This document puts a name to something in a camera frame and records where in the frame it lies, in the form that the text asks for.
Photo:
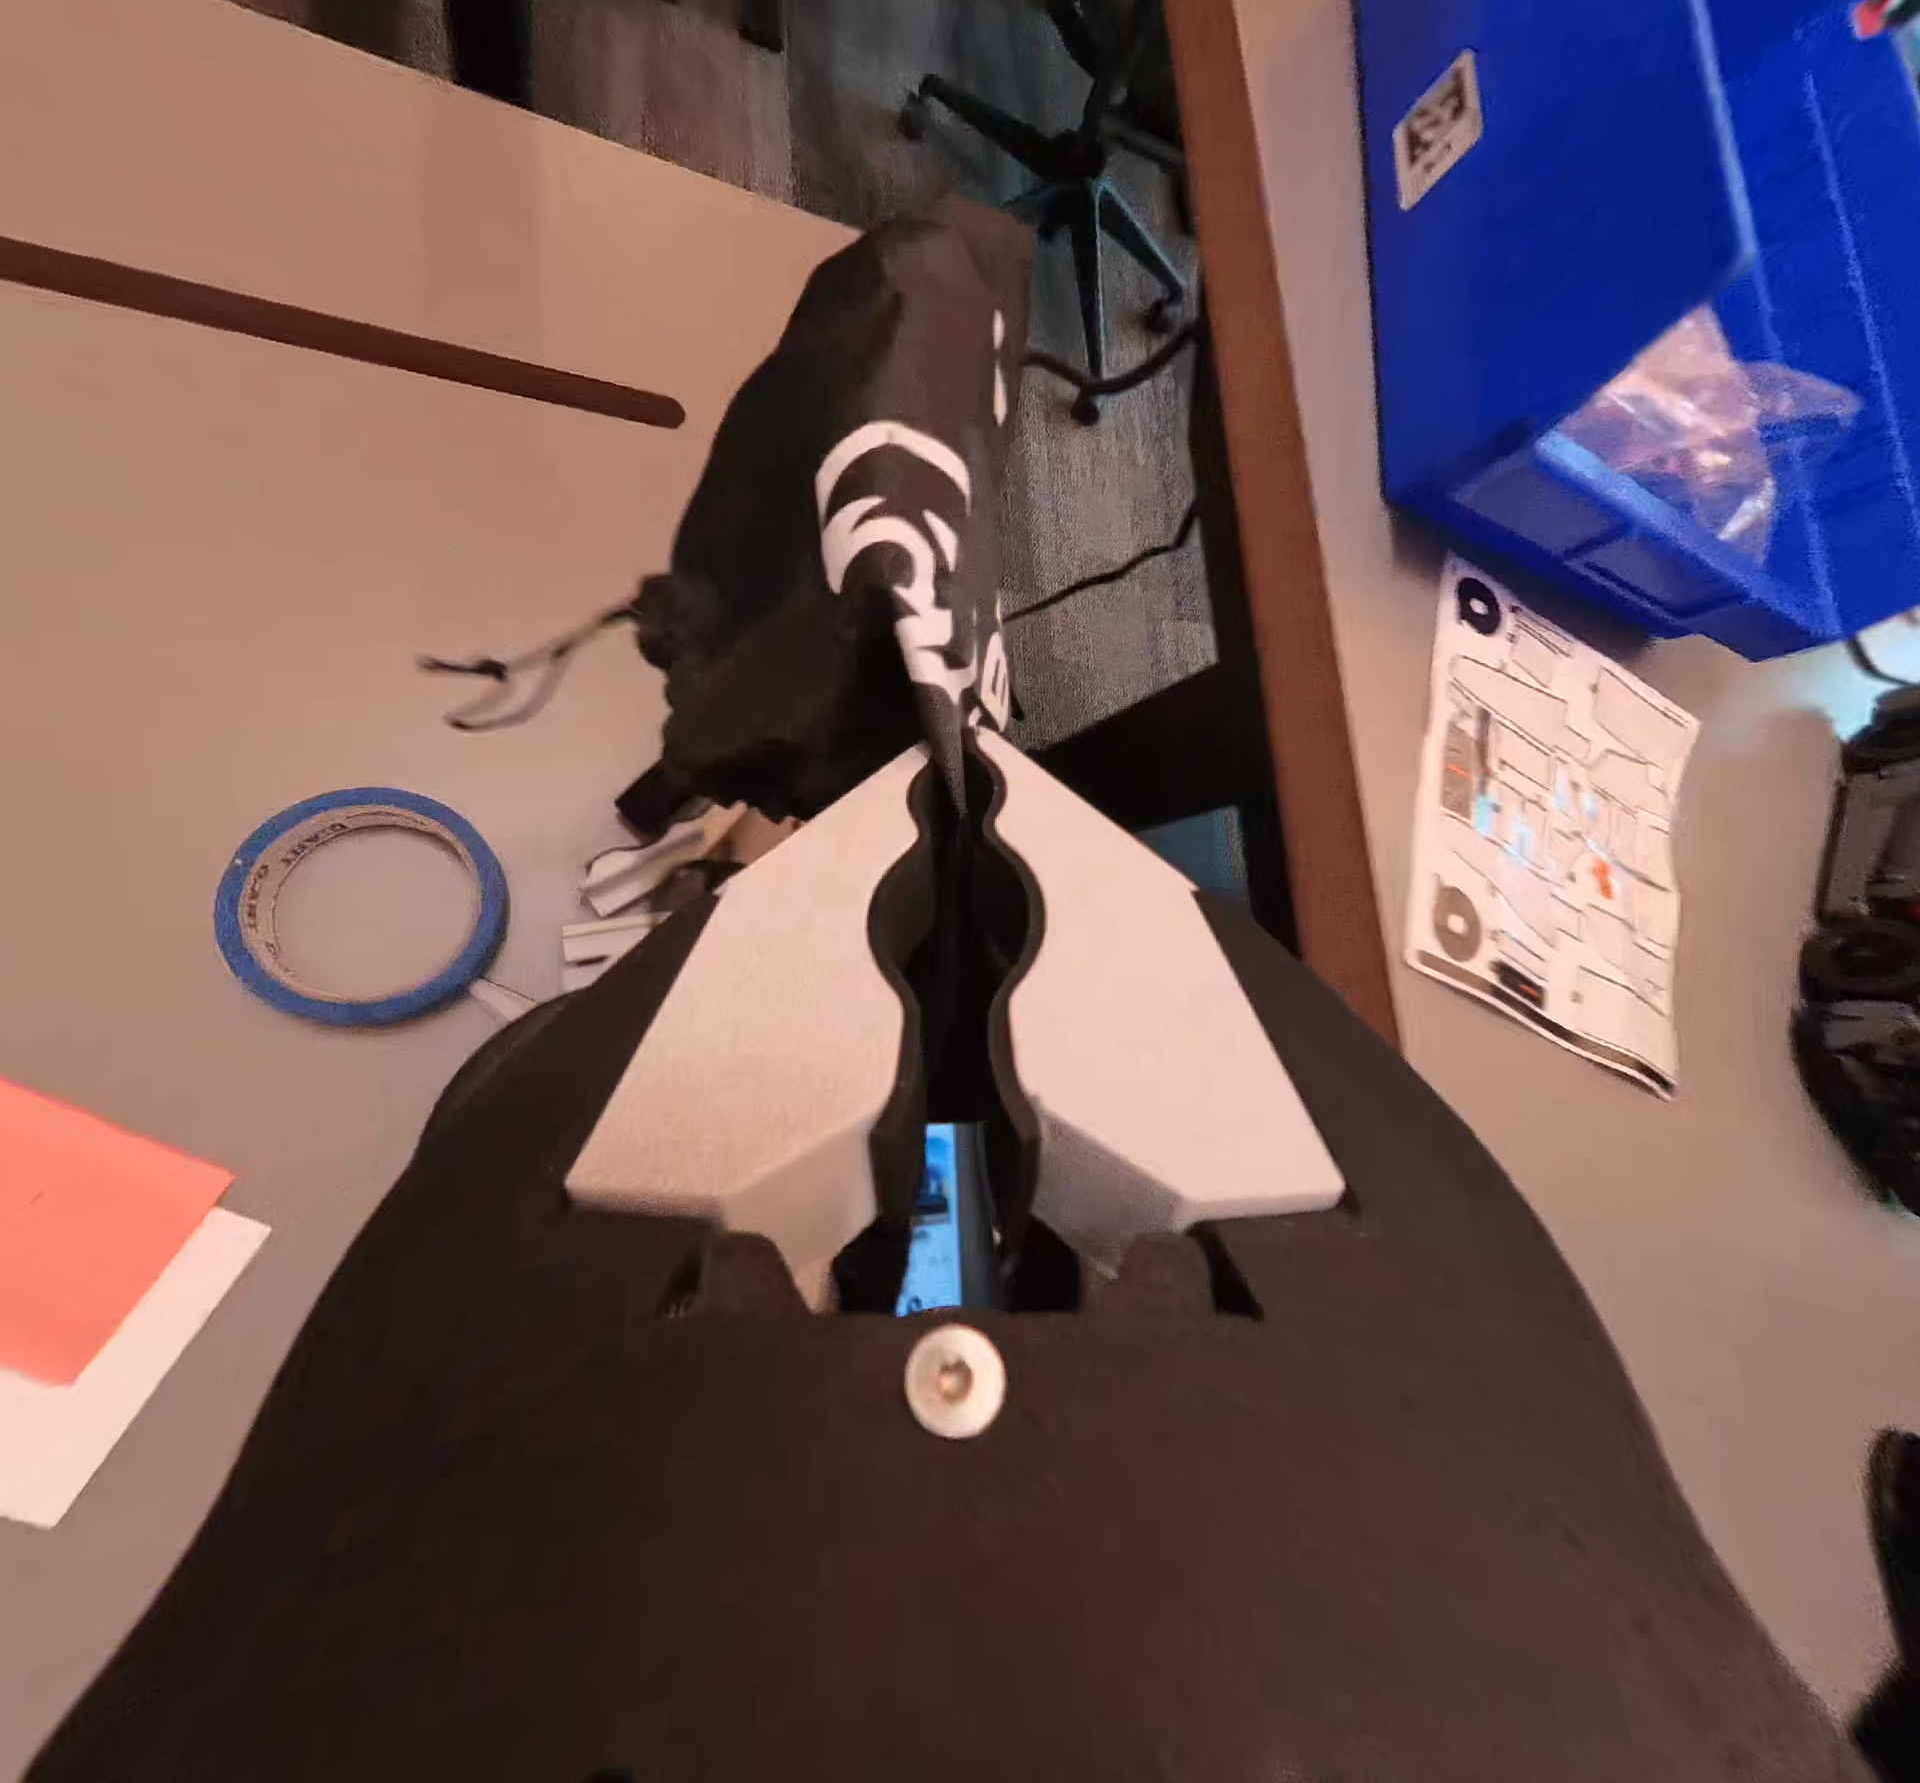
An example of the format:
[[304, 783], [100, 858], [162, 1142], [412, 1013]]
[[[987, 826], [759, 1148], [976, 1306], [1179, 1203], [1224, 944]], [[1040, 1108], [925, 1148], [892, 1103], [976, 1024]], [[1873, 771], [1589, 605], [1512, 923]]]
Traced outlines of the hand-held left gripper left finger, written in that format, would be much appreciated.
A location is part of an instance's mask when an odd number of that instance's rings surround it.
[[873, 1221], [873, 1122], [901, 1083], [908, 1008], [867, 936], [881, 883], [922, 844], [908, 746], [708, 905], [606, 1110], [572, 1203], [708, 1221], [832, 1266]]

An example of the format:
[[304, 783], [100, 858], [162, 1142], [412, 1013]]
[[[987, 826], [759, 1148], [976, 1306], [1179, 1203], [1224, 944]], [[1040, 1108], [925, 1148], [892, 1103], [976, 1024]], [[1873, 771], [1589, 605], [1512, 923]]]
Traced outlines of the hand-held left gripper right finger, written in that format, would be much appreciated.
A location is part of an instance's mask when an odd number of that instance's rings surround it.
[[1033, 880], [1009, 1000], [1040, 1128], [1038, 1221], [1078, 1259], [1213, 1221], [1326, 1216], [1347, 1175], [1260, 1024], [1205, 892], [1016, 741], [982, 737], [991, 838]]

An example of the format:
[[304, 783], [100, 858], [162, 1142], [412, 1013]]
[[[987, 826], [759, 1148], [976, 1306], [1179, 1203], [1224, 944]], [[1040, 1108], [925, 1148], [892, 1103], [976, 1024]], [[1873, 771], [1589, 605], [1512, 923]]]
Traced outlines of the blue tape roll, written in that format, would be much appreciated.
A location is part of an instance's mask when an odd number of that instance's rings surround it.
[[[417, 835], [467, 874], [467, 936], [427, 983], [387, 1000], [331, 1000], [292, 978], [278, 936], [280, 883], [347, 835]], [[304, 797], [243, 835], [210, 892], [210, 930], [227, 978], [280, 1021], [320, 1030], [396, 1030], [447, 1013], [474, 993], [474, 983], [486, 983], [509, 930], [509, 880], [492, 844], [458, 807], [403, 784], [343, 784]]]

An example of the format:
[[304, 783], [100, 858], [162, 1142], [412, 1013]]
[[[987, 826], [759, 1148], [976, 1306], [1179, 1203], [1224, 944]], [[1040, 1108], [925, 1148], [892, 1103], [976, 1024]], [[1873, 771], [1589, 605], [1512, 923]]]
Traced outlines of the black drawstring bag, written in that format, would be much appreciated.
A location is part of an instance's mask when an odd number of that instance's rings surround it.
[[620, 816], [690, 801], [812, 816], [908, 746], [957, 814], [1016, 711], [996, 518], [1033, 324], [1033, 228], [968, 194], [835, 252], [738, 386], [671, 561], [593, 620], [663, 670], [654, 762]]

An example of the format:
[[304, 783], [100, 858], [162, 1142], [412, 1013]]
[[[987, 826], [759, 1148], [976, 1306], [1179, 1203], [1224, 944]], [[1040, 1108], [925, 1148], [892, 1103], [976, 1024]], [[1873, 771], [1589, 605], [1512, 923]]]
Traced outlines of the grey toy brick car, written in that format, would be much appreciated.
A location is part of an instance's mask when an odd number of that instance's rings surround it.
[[1839, 746], [1792, 1059], [1877, 1203], [1920, 1216], [1920, 691], [1851, 651], [1880, 699]]

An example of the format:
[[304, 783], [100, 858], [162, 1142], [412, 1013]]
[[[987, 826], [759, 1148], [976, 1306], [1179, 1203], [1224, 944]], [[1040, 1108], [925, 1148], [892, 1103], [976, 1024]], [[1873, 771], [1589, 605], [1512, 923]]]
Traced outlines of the white paper strips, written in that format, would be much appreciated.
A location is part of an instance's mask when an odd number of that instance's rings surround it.
[[584, 862], [578, 914], [559, 930], [559, 986], [584, 993], [637, 953], [671, 910], [719, 892], [770, 858], [799, 826], [692, 797], [654, 838], [612, 844]]

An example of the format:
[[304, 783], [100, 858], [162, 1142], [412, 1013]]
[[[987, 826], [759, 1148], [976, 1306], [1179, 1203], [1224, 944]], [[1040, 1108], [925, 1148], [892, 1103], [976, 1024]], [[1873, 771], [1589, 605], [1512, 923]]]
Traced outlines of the white printed sheet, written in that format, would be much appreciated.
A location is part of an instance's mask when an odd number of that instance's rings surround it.
[[1449, 555], [1404, 965], [1672, 1103], [1690, 741], [1683, 705]]

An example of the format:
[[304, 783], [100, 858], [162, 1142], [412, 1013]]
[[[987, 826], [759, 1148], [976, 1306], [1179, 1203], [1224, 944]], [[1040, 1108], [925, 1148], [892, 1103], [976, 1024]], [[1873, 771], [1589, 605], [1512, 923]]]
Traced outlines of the orange paper sheet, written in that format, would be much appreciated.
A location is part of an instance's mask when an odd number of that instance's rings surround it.
[[234, 1171], [0, 1083], [0, 1366], [69, 1386]]

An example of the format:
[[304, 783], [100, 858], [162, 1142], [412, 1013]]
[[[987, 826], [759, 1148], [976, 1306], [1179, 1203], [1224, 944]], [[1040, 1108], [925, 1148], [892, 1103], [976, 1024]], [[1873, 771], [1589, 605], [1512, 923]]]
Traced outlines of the white paper sheet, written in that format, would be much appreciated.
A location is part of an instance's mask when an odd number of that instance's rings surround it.
[[75, 1382], [0, 1369], [0, 1518], [62, 1526], [136, 1426], [158, 1382], [202, 1340], [222, 1297], [271, 1244], [268, 1221], [210, 1207]]

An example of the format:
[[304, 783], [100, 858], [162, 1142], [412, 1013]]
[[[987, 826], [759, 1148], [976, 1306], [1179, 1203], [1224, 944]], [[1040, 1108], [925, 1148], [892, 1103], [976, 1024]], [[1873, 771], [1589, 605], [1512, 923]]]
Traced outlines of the clear plastic bags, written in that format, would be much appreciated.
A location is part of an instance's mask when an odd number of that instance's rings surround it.
[[1559, 432], [1761, 563], [1781, 515], [1814, 496], [1854, 422], [1854, 391], [1771, 357], [1733, 357], [1719, 316], [1699, 303]]

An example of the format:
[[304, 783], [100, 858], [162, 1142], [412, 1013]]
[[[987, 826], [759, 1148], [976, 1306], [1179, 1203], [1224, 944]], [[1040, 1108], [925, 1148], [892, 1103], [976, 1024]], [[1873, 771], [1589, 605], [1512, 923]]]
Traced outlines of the black office chair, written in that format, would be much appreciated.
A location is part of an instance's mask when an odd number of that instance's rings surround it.
[[[1090, 82], [1087, 110], [1067, 131], [1023, 127], [945, 78], [922, 78], [901, 102], [901, 138], [922, 143], [935, 115], [945, 110], [1033, 176], [1033, 188], [1016, 194], [1006, 213], [1033, 221], [1038, 239], [1067, 239], [1087, 367], [1050, 357], [1048, 375], [1076, 391], [1067, 417], [1078, 426], [1098, 426], [1107, 397], [1168, 375], [1179, 341], [1186, 341], [1186, 276], [1113, 181], [1117, 151], [1148, 163], [1173, 182], [1185, 236], [1191, 236], [1173, 25], [1168, 0], [1040, 0], [1040, 12]], [[1163, 355], [1148, 355], [1129, 375], [1107, 367], [1103, 246], [1117, 246], [1156, 283], [1143, 330], [1163, 339]]]

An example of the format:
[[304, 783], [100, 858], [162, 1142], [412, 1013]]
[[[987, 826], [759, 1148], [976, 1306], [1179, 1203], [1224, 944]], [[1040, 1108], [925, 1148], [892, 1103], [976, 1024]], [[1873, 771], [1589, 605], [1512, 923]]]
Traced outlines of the blue plastic bin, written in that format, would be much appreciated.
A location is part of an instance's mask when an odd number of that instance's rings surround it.
[[[1915, 82], [1854, 7], [1348, 0], [1386, 503], [1746, 662], [1915, 613]], [[1690, 308], [1860, 402], [1761, 555], [1565, 439]]]

